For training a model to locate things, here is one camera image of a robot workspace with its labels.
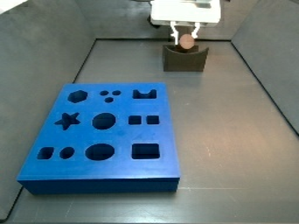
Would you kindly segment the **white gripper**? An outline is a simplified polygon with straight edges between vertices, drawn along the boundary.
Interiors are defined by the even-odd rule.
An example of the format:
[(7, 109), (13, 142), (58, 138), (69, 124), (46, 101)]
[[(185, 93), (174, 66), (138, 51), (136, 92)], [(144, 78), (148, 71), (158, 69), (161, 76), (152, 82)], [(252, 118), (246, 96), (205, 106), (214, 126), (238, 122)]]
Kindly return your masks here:
[(178, 44), (176, 24), (192, 26), (190, 37), (197, 38), (202, 24), (220, 21), (220, 0), (152, 0), (150, 21), (154, 25), (170, 25), (173, 44)]

